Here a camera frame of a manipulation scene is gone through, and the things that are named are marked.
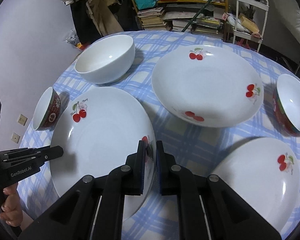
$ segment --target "electrical outlet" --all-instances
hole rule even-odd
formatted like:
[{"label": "electrical outlet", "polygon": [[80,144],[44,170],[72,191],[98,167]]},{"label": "electrical outlet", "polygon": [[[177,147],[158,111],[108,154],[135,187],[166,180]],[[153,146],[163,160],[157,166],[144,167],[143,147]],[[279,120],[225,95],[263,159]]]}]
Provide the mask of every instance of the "electrical outlet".
[{"label": "electrical outlet", "polygon": [[26,124],[27,120],[28,120],[28,118],[26,118],[24,115],[21,114],[19,117],[18,123],[24,126]]},{"label": "electrical outlet", "polygon": [[20,140],[20,135],[17,135],[16,133],[13,133],[12,134],[12,138],[11,140],[15,143],[19,143],[19,140]]}]

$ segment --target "tablecloth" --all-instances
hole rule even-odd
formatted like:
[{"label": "tablecloth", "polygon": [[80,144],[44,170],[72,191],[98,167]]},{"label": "tablecloth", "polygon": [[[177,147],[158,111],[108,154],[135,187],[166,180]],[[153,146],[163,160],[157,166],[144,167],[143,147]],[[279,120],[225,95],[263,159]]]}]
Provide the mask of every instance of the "tablecloth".
[{"label": "tablecloth", "polygon": [[[156,140],[162,140],[167,153],[173,154],[177,164],[189,168],[194,174],[207,176],[233,149],[256,137],[282,140],[296,154],[300,167],[300,138],[281,132],[274,118],[272,94],[280,74],[290,73],[276,62],[242,47],[223,43],[208,36],[167,31],[125,32],[136,45],[136,56],[128,72],[110,86],[129,92],[143,105],[152,122]],[[151,73],[156,62],[166,53],[180,46],[208,44],[233,51],[247,60],[260,75],[264,85],[264,104],[250,120],[225,129],[202,128],[191,125],[170,114],[158,101],[151,87]],[[75,71],[74,63],[54,84],[60,94],[63,109],[70,101],[91,86]],[[34,131],[30,123],[21,147],[42,147],[51,142],[53,129]],[[41,172],[21,181],[18,191],[23,208],[37,218],[57,199],[47,164]],[[296,206],[281,234],[285,239],[300,220],[300,194]],[[160,196],[157,179],[143,206],[122,225],[122,239],[173,239],[178,235],[178,210],[175,196]]]}]

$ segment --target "white plate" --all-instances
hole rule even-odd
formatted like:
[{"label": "white plate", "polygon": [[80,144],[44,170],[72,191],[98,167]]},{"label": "white plate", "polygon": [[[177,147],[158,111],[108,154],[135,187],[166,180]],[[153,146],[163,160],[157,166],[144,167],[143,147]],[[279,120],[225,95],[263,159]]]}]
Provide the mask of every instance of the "white plate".
[{"label": "white plate", "polygon": [[169,112],[207,127],[245,122],[263,102],[263,85],[255,69],[237,54],[210,45],[166,54],[153,69],[152,88]]},{"label": "white plate", "polygon": [[[86,117],[75,122],[73,115],[80,109]],[[101,177],[124,165],[144,136],[152,145],[153,160],[146,156],[143,195],[125,197],[123,219],[140,208],[152,184],[156,144],[150,119],[132,95],[117,88],[93,88],[78,96],[61,115],[52,136],[51,146],[60,145],[64,150],[61,158],[50,161],[58,195],[84,175]]]},{"label": "white plate", "polygon": [[226,182],[278,232],[282,230],[300,189],[300,170],[288,145],[274,138],[252,140],[234,150],[212,174]]}]

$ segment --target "bowl rim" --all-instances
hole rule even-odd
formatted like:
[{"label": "bowl rim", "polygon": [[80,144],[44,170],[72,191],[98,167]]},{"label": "bowl rim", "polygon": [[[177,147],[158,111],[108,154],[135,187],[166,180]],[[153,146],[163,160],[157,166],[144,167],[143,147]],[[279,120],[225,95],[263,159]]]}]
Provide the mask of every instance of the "bowl rim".
[{"label": "bowl rim", "polygon": [[[42,124],[42,121],[43,121],[43,119],[44,119],[44,117],[45,117],[45,115],[46,115],[46,113],[47,113],[47,111],[48,111],[48,107],[49,107],[49,104],[50,104],[50,102],[51,102],[51,98],[52,98],[52,96],[53,96],[53,91],[54,91],[53,87],[48,87],[48,88],[45,90],[45,92],[43,92],[43,94],[41,95],[41,97],[40,97],[40,99],[39,99],[39,101],[38,101],[38,103],[37,103],[37,106],[35,107],[34,114],[33,114],[33,120],[32,120],[32,127],[33,127],[34,130],[37,130],[37,129],[40,127],[40,125]],[[47,106],[46,106],[46,111],[44,112],[44,115],[42,116],[39,125],[34,126],[35,115],[36,115],[36,114],[38,115],[39,108],[41,108],[41,106],[39,106],[39,105],[40,105],[40,103],[43,103],[43,102],[44,102],[45,96],[46,96],[47,94],[50,94],[50,100],[47,101],[47,102],[45,102],[45,104],[47,105]]]},{"label": "bowl rim", "polygon": [[[130,47],[129,47],[124,53],[122,53],[118,58],[116,58],[115,60],[109,62],[108,64],[106,64],[106,65],[104,65],[104,66],[102,66],[102,67],[100,67],[100,68],[98,68],[98,69],[94,69],[94,70],[90,70],[90,71],[85,71],[85,72],[81,72],[81,71],[77,70],[77,63],[79,62],[80,58],[82,57],[82,55],[85,54],[86,51],[88,51],[88,50],[91,49],[92,47],[96,46],[96,44],[98,44],[98,43],[101,42],[101,41],[105,41],[105,40],[107,40],[107,39],[111,39],[111,38],[118,37],[118,36],[125,36],[125,37],[128,37],[128,39],[129,39],[130,41],[132,41]],[[116,61],[116,60],[122,58],[123,55],[126,54],[127,51],[133,46],[133,44],[134,44],[134,39],[133,39],[131,36],[126,35],[126,34],[113,35],[113,36],[109,36],[109,37],[106,37],[106,38],[104,38],[104,39],[98,40],[98,41],[94,42],[93,44],[91,44],[88,48],[86,48],[86,49],[79,55],[79,57],[77,58],[77,61],[76,61],[75,64],[74,64],[74,70],[75,70],[77,73],[79,73],[79,74],[87,74],[87,73],[92,73],[92,72],[94,72],[94,71],[97,71],[97,70],[99,70],[99,69],[103,69],[103,68],[107,67],[109,64],[111,64],[112,62],[114,62],[114,61]]]},{"label": "bowl rim", "polygon": [[280,76],[278,77],[277,84],[276,84],[276,89],[277,89],[278,97],[279,97],[281,106],[282,106],[282,108],[283,108],[283,110],[284,110],[284,113],[285,113],[285,115],[287,116],[287,118],[289,119],[289,121],[292,123],[292,125],[300,132],[300,129],[299,129],[299,128],[291,121],[291,119],[290,119],[289,116],[287,115],[287,112],[286,112],[286,110],[285,110],[285,107],[284,107],[284,105],[283,105],[283,103],[282,103],[282,101],[281,101],[281,98],[280,98],[280,90],[279,90],[278,85],[282,82],[282,79],[284,79],[284,78],[290,78],[291,80],[294,80],[294,83],[297,84],[299,87],[300,87],[300,81],[299,81],[296,77],[294,77],[294,76],[292,76],[292,75],[289,75],[289,74],[282,74],[282,75],[280,75]]}]

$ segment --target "finger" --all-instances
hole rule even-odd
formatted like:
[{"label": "finger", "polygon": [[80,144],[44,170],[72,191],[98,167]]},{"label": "finger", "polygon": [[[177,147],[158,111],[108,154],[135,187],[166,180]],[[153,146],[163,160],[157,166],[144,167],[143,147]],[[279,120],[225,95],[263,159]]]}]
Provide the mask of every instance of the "finger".
[{"label": "finger", "polygon": [[16,194],[17,193],[17,187],[18,187],[18,183],[15,183],[9,187],[5,187],[3,189],[3,193],[5,195],[12,195],[12,194]]},{"label": "finger", "polygon": [[13,211],[20,205],[20,198],[18,193],[7,197],[6,201],[2,204],[1,209],[4,212]]},{"label": "finger", "polygon": [[19,221],[20,219],[22,221],[23,218],[22,210],[20,208],[11,212],[2,212],[0,214],[0,218],[5,221],[15,221],[15,220]]},{"label": "finger", "polygon": [[7,223],[9,226],[19,227],[19,226],[21,226],[22,219],[12,220],[12,221],[6,221],[6,223]]}]

